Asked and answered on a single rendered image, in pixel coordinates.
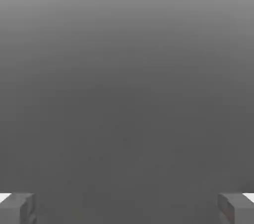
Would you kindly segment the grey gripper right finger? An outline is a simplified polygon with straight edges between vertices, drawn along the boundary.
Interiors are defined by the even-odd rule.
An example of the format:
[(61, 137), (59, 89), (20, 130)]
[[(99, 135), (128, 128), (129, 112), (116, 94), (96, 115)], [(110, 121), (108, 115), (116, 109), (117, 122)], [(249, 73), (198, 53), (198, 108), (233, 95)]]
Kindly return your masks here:
[(254, 193), (220, 193), (220, 224), (254, 224)]

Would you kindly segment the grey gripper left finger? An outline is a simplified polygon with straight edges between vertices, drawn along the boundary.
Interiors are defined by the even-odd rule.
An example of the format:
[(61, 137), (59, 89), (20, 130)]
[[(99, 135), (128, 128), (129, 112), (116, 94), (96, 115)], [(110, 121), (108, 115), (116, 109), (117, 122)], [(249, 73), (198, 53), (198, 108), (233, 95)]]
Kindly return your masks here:
[(37, 224), (36, 194), (0, 192), (0, 224)]

